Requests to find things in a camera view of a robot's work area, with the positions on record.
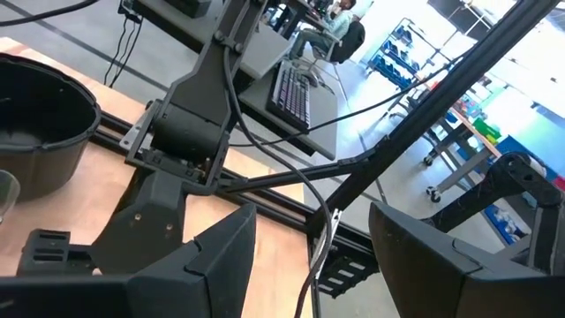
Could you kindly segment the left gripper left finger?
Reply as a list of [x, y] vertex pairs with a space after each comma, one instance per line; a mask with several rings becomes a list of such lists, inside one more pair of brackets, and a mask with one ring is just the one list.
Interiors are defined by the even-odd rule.
[[87, 246], [68, 231], [36, 229], [16, 276], [1, 280], [3, 317], [239, 317], [256, 240], [245, 204], [133, 274], [95, 275]]

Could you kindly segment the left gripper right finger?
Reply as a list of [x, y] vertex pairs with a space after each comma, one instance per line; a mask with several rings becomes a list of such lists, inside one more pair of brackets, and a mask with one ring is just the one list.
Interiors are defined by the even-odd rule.
[[491, 254], [376, 201], [373, 250], [402, 317], [563, 317], [564, 277]]

